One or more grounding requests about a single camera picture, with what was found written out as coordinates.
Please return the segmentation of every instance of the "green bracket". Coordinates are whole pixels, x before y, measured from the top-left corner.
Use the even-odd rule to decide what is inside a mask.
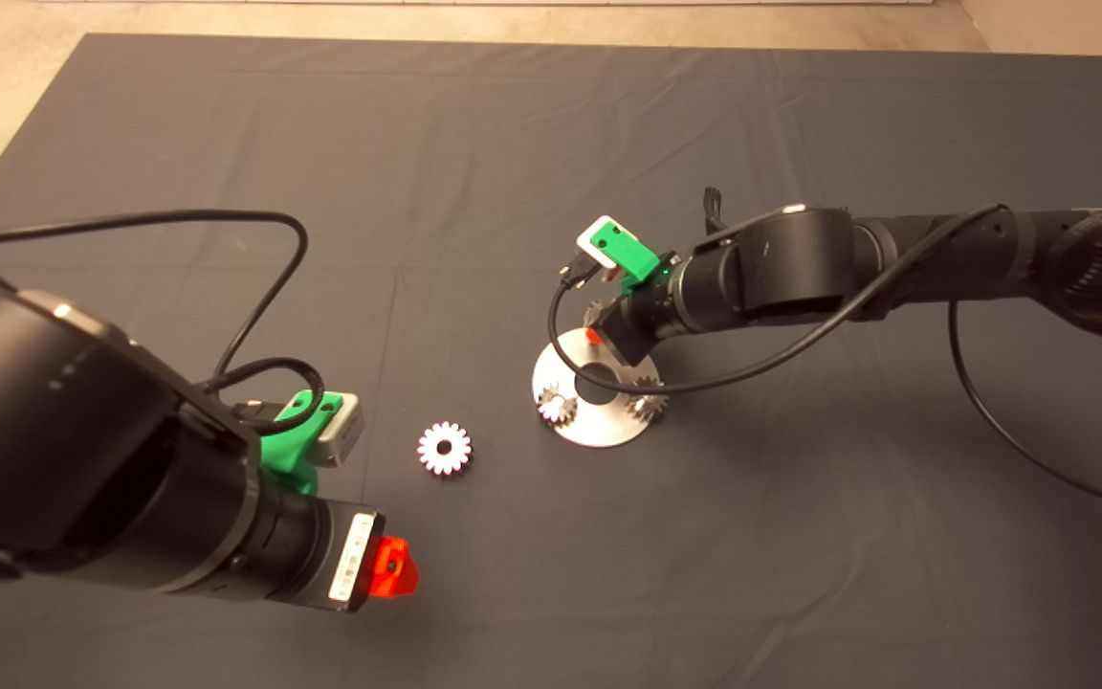
[[[630,232],[618,226],[616,222],[605,222],[590,238],[590,244],[598,248],[609,260],[624,269],[630,279],[631,287],[640,284],[657,268],[660,262],[657,254],[635,238]]]
[[[305,410],[312,401],[312,391],[302,389],[288,402],[274,420],[292,418]],[[262,467],[279,477],[281,482],[303,496],[317,493],[317,470],[305,459],[306,452],[317,442],[317,437],[337,410],[343,407],[343,397],[334,392],[323,396],[323,401],[314,416],[291,431],[262,437]]]

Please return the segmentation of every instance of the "cable connector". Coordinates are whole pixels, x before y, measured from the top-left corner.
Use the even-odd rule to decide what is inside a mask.
[[[598,273],[599,267],[603,266],[598,265],[598,261],[594,260],[590,254],[577,251],[569,265],[560,269],[560,282],[581,289],[585,287],[586,282],[590,282],[591,278],[594,278],[595,273]]]

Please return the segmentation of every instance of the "circular metal base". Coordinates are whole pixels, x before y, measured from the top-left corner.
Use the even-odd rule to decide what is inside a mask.
[[[577,366],[601,365],[608,367],[619,383],[635,385],[638,379],[657,379],[657,366],[644,358],[637,366],[624,366],[602,344],[592,344],[585,329],[577,327],[560,335],[560,346]],[[576,374],[555,354],[551,344],[542,349],[533,365],[533,405],[538,406],[542,389],[554,385],[561,396],[576,398],[576,415],[572,422],[555,427],[554,431],[579,445],[613,448],[640,435],[649,427],[648,419],[638,418],[628,410],[631,396],[619,392],[605,405],[586,402],[576,392]]]

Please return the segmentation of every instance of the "white gear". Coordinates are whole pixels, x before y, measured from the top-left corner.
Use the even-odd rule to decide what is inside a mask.
[[[419,461],[434,475],[453,475],[471,461],[471,437],[456,423],[433,423],[419,440]]]
[[[559,385],[548,385],[538,400],[539,416],[554,428],[572,423],[576,417],[576,398],[561,396]]]

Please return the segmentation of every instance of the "black cable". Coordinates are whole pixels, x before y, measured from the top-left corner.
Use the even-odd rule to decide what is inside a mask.
[[[283,271],[279,272],[279,277],[271,283],[270,289],[267,289],[266,293],[262,293],[261,300],[258,301],[258,304],[245,317],[245,323],[236,332],[236,335],[233,336],[231,342],[228,342],[228,347],[220,354],[219,362],[215,363],[214,374],[219,375],[228,370],[228,365],[231,365],[233,357],[240,349],[241,343],[249,335],[250,331],[253,331],[258,319],[262,317],[263,312],[271,305],[271,301],[274,301],[276,295],[279,295],[280,289],[283,289],[288,280],[292,278],[292,274],[296,272],[298,267],[301,267],[301,261],[309,250],[309,230],[292,215],[274,213],[274,211],[236,211],[224,208],[190,208],[153,211],[153,213],[141,214],[105,215],[105,217],[80,219],[79,222],[36,224],[36,226],[31,227],[0,230],[0,243],[44,239],[50,236],[84,235],[84,233],[106,229],[187,222],[277,223],[292,228],[292,232],[296,235],[296,248],[294,248],[292,257],[289,258],[288,263],[283,267]]]
[[[802,352],[812,347],[817,344],[819,340],[823,340],[833,330],[840,326],[840,323],[845,322],[849,316],[852,316],[854,311],[865,306],[867,302],[878,295],[885,287],[894,282],[908,271],[921,257],[923,257],[928,251],[934,249],[937,245],[942,244],[946,239],[954,233],[962,230],[969,224],[979,222],[984,215],[992,214],[994,211],[1005,209],[1005,206],[1001,204],[982,206],[971,213],[963,215],[955,215],[950,218],[949,222],[940,224],[937,229],[932,230],[930,235],[925,236],[921,241],[917,241],[907,251],[904,252],[892,266],[888,266],[883,272],[878,273],[875,279],[872,279],[869,284],[866,284],[865,289],[857,292],[856,295],[849,300],[839,311],[834,314],[828,316],[822,323],[814,326],[801,338],[793,342],[788,347],[773,354],[773,356],[765,358],[760,362],[754,363],[754,365],[743,367],[735,372],[731,372],[724,375],[713,376],[713,378],[707,378],[704,380],[693,380],[692,383],[670,383],[662,385],[660,388],[640,388],[638,385],[626,385],[620,383],[613,383],[613,380],[607,380],[598,378],[597,376],[587,373],[582,369],[582,367],[573,362],[569,354],[563,351],[562,345],[560,345],[560,333],[559,329],[555,327],[555,319],[560,314],[560,302],[563,301],[563,295],[571,289],[575,287],[576,283],[581,282],[583,276],[564,276],[561,279],[560,287],[555,289],[554,297],[551,298],[551,309],[548,311],[548,334],[551,336],[551,345],[554,347],[555,354],[559,354],[560,359],[563,360],[564,365],[576,373],[579,378],[588,380],[596,385],[596,387],[604,389],[613,389],[615,392],[625,392],[629,396],[670,396],[674,392],[695,392],[700,389],[720,388],[722,385],[730,385],[731,383],[738,383],[739,380],[746,380],[748,378],[754,378],[754,376],[760,375],[761,373],[769,372],[777,366],[784,365],[785,362],[790,360],[792,357],[799,356]]]
[[[1031,454],[1031,451],[1027,450],[1014,435],[1011,435],[1009,431],[1006,431],[1005,427],[993,416],[993,411],[984,405],[984,400],[981,400],[979,394],[975,392],[975,385],[972,384],[971,376],[968,376],[968,365],[963,362],[963,353],[961,352],[961,346],[959,345],[959,302],[952,301],[947,309],[947,330],[950,336],[950,357],[954,362],[954,372],[959,375],[959,383],[963,387],[963,392],[968,394],[968,399],[972,401],[972,406],[975,407],[976,413],[981,415],[981,418],[988,423],[993,431],[997,432],[997,435],[1002,437],[1002,440],[1009,442],[1011,446],[1023,454],[1027,461],[1031,462],[1040,470],[1044,470],[1046,474],[1054,476],[1054,478],[1060,480],[1063,483],[1072,485],[1072,487],[1081,489],[1083,493],[1090,494],[1090,496],[1095,496],[1102,498],[1102,488],[1096,487],[1096,485],[1089,484],[1088,482],[1077,478],[1076,476],[1068,475],[1058,467],[1049,466],[1047,463],[1041,461],[1040,457]]]
[[[209,379],[195,384],[195,387],[210,396],[220,391],[220,389],[230,388],[233,385],[242,383],[242,380],[253,378],[253,376],[277,369],[293,372],[302,379],[305,379],[312,392],[312,400],[310,400],[305,409],[301,410],[301,413],[283,420],[241,419],[241,423],[253,429],[253,432],[257,432],[258,435],[274,435],[277,432],[291,431],[293,428],[305,423],[306,420],[310,420],[315,415],[317,407],[323,402],[325,383],[323,377],[317,373],[317,369],[307,362],[292,357],[258,359],[257,362],[248,363],[248,365],[234,367],[230,372],[212,376]]]

